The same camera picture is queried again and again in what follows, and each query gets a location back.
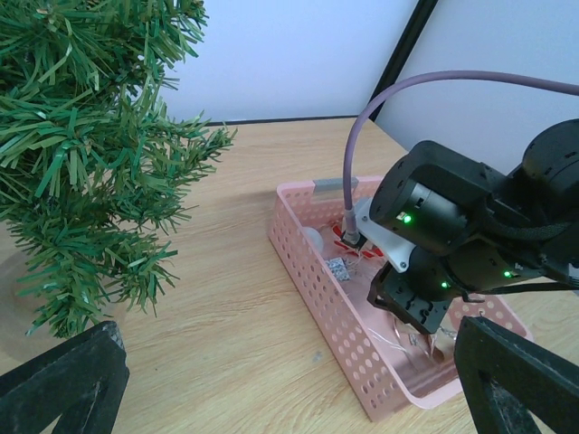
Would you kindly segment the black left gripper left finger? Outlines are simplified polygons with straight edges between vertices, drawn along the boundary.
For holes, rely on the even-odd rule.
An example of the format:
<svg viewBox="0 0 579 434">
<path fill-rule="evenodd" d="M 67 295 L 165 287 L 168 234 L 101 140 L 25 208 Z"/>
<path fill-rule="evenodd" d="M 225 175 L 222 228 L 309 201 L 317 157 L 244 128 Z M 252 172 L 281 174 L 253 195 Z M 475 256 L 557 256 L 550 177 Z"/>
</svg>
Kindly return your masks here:
<svg viewBox="0 0 579 434">
<path fill-rule="evenodd" d="M 129 369 L 119 326 L 104 321 L 1 376 L 1 431 L 110 433 Z"/>
</svg>

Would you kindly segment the clear wire fairy lights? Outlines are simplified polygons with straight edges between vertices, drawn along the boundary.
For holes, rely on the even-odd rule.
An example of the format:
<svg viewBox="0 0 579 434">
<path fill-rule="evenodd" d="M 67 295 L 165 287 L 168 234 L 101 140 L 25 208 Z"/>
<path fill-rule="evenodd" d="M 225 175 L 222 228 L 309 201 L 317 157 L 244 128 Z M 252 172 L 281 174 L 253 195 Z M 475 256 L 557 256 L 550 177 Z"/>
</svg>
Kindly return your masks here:
<svg viewBox="0 0 579 434">
<path fill-rule="evenodd" d="M 385 325 L 370 327 L 370 335 L 391 349 L 402 352 L 416 370 L 420 361 L 437 366 L 452 358 L 458 331 L 449 319 L 444 319 L 434 334 L 425 335 L 391 312 L 386 312 L 384 318 Z"/>
</svg>

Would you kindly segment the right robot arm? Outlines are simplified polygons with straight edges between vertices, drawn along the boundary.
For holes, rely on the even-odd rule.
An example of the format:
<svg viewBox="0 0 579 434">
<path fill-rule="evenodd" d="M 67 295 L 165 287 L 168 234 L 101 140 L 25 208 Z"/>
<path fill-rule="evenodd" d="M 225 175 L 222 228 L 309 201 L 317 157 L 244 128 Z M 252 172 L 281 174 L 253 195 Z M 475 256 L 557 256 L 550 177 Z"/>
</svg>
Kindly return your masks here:
<svg viewBox="0 0 579 434">
<path fill-rule="evenodd" d="M 422 334 L 451 301 L 578 287 L 578 123 L 544 130 L 502 174 L 433 141 L 376 189 L 369 219 L 412 245 L 372 280 L 368 302 Z"/>
</svg>

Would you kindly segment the white ball ornament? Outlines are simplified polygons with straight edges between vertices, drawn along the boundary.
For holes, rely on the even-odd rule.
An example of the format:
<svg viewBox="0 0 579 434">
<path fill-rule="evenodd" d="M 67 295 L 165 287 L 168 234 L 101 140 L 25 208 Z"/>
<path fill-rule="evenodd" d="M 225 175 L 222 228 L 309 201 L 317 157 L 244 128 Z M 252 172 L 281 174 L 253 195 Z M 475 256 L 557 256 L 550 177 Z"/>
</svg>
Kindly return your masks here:
<svg viewBox="0 0 579 434">
<path fill-rule="evenodd" d="M 304 227 L 304 234 L 311 241 L 312 245 L 315 247 L 316 251 L 322 253 L 324 250 L 324 240 L 318 230 L 312 227 Z"/>
</svg>

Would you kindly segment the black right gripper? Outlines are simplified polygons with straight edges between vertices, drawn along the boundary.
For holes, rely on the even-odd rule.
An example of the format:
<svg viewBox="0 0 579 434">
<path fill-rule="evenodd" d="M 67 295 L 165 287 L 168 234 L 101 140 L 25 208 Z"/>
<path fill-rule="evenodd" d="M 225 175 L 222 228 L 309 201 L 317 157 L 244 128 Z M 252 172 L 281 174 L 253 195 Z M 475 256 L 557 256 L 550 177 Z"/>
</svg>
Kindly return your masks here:
<svg viewBox="0 0 579 434">
<path fill-rule="evenodd" d="M 429 301 L 415 294 L 404 273 L 395 271 L 390 263 L 377 271 L 366 299 L 422 335 L 435 334 L 451 306 L 450 300 Z"/>
</svg>

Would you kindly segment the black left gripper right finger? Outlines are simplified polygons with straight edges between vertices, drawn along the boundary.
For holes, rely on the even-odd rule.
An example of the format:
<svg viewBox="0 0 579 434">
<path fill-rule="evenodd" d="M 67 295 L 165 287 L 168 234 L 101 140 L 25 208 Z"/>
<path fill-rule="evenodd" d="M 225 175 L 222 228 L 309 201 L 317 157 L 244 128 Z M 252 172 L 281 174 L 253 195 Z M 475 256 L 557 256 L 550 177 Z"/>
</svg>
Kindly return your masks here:
<svg viewBox="0 0 579 434">
<path fill-rule="evenodd" d="M 483 316 L 465 316 L 454 362 L 479 433 L 578 431 L 578 366 Z"/>
</svg>

